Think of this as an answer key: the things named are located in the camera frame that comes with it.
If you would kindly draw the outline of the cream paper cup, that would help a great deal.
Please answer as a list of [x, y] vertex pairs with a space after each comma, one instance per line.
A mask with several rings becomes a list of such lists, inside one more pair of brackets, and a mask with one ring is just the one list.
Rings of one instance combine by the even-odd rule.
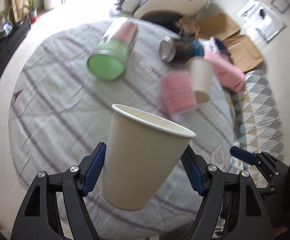
[[120, 104], [112, 109], [101, 192], [113, 207], [137, 211], [160, 189], [196, 134], [140, 109]]

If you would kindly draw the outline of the pink cup lying front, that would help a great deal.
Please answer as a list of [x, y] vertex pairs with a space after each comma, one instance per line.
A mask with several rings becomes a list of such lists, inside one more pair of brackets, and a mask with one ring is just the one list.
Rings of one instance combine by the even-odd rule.
[[169, 116], [184, 113], [197, 106], [191, 80], [185, 70], [171, 72], [161, 79], [160, 97]]

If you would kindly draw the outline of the small white paper cup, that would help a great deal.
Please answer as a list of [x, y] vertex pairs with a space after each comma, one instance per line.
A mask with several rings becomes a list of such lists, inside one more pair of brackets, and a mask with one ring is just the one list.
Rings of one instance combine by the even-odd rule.
[[200, 56], [190, 58], [186, 63], [194, 94], [198, 103], [206, 103], [210, 99], [213, 79], [212, 65]]

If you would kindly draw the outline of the geometric patterned rug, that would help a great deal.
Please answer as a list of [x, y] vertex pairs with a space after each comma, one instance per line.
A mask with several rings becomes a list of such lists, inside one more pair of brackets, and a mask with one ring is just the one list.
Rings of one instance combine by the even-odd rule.
[[225, 90], [234, 123], [234, 145], [251, 153], [285, 159], [283, 129], [274, 94], [262, 70], [245, 74], [238, 92]]

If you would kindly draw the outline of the striped white tablecloth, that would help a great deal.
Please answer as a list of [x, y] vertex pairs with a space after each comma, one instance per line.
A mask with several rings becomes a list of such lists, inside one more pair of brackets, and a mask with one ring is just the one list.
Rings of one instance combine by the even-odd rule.
[[[115, 103], [162, 117], [159, 84], [184, 64], [165, 64], [159, 45], [173, 33], [136, 21], [138, 37], [123, 78], [106, 82], [87, 68], [87, 60], [110, 22], [87, 23], [46, 38], [25, 63], [10, 105], [9, 137], [16, 173], [30, 185], [39, 171], [60, 173], [80, 163], [99, 142], [107, 142]], [[85, 204], [101, 238], [137, 239], [160, 235], [192, 221], [201, 204], [181, 164], [146, 207], [115, 209], [100, 185]]]

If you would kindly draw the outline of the brown cardboard box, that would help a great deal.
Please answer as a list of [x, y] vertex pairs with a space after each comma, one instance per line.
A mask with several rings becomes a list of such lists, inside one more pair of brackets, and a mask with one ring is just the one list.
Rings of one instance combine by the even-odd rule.
[[197, 18], [201, 35], [221, 40], [233, 64], [243, 72], [248, 72], [264, 61], [259, 49], [248, 35], [240, 33], [240, 26], [227, 14], [220, 13], [207, 18]]

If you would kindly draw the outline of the green pink glass jar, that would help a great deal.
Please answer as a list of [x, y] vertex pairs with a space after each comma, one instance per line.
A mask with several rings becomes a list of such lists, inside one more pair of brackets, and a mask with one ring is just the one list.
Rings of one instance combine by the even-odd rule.
[[138, 25], [131, 20], [113, 21], [88, 58], [87, 67], [91, 73], [103, 81], [124, 76], [138, 32]]

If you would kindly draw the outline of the silver colourful metal can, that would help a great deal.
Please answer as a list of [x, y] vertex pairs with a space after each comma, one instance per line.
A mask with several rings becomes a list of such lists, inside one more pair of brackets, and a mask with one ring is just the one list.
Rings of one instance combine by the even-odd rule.
[[204, 48], [200, 42], [187, 38], [165, 37], [159, 46], [159, 54], [162, 61], [188, 60], [192, 57], [204, 57]]

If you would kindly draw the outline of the white papers on floor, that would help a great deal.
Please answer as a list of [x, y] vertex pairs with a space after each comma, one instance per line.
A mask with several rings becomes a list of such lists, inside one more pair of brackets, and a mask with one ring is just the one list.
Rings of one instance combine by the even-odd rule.
[[286, 23], [260, 0], [249, 0], [237, 16], [268, 43], [286, 27]]

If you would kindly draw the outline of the potted green plant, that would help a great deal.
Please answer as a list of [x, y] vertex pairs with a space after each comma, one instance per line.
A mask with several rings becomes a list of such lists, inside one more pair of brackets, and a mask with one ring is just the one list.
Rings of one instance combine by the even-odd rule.
[[27, 0], [23, 5], [28, 11], [28, 19], [31, 23], [35, 23], [37, 21], [37, 5], [38, 0]]

